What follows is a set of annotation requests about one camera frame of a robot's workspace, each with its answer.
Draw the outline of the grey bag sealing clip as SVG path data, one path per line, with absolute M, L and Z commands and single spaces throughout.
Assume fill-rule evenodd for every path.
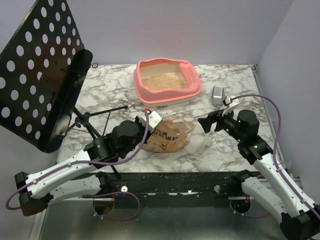
M 211 138 L 211 130 L 205 133 L 202 142 L 197 150 L 199 155 L 202 155 L 206 147 L 210 147 L 212 145 L 212 138 Z

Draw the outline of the silver metal litter scoop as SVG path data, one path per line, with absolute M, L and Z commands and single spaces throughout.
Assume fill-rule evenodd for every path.
M 214 86 L 211 94 L 212 104 L 220 109 L 224 106 L 224 100 L 226 99 L 225 91 L 222 86 Z

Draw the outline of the beige cat litter bag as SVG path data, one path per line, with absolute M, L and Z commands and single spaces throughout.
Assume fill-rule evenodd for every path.
M 142 149 L 152 153 L 175 153 L 187 146 L 188 135 L 196 125 L 183 119 L 165 118 L 148 138 Z

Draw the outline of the pink cat litter box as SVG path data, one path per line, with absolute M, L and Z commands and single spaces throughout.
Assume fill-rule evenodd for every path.
M 186 87 L 152 89 L 143 83 L 147 78 L 174 78 L 185 82 Z M 133 85 L 139 100 L 147 107 L 183 103 L 195 98 L 202 90 L 200 77 L 189 61 L 163 57 L 139 61 L 133 72 Z

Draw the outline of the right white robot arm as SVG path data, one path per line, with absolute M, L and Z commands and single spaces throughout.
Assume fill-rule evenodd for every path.
M 320 232 L 320 206 L 308 197 L 295 183 L 274 151 L 258 135 L 260 122 L 251 110 L 241 110 L 237 118 L 234 113 L 222 110 L 210 112 L 197 120 L 206 135 L 210 135 L 212 124 L 215 132 L 224 130 L 238 142 L 240 155 L 258 170 L 268 181 L 271 189 L 247 170 L 237 173 L 230 183 L 230 191 L 241 196 L 246 194 L 263 206 L 279 223 L 288 240 L 307 240 Z

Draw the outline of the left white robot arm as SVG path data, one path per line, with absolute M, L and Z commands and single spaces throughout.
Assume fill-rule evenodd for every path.
M 29 217 L 59 200 L 83 195 L 107 197 L 111 185 L 90 172 L 117 166 L 133 159 L 155 130 L 159 120 L 146 112 L 135 121 L 125 120 L 111 133 L 96 138 L 73 157 L 37 173 L 19 172 L 14 176 L 18 209 Z

